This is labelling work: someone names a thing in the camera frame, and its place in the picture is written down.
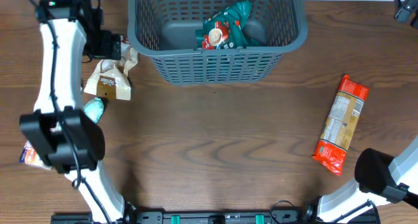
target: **wood surface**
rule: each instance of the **wood surface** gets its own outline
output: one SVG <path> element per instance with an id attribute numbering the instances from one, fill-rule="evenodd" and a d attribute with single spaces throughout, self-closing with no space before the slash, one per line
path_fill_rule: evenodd
<path id="1" fill-rule="evenodd" d="M 99 122 L 106 169 L 143 208 L 269 209 L 301 206 L 353 177 L 366 148 L 399 154 L 418 135 L 418 31 L 393 20 L 394 5 L 306 1 L 309 35 L 262 82 L 174 87 L 147 57 L 129 73 L 130 101 L 109 102 Z M 103 0 L 104 28 L 126 35 L 127 0 Z M 0 0 L 0 223 L 48 223 L 87 212 L 55 171 L 18 163 L 18 119 L 37 98 L 42 40 L 26 0 Z M 82 65 L 86 81 L 94 61 Z M 343 74 L 370 87 L 343 174 L 310 156 Z M 84 95 L 84 100 L 91 99 Z M 384 224 L 416 223 L 404 203 L 379 207 Z"/>

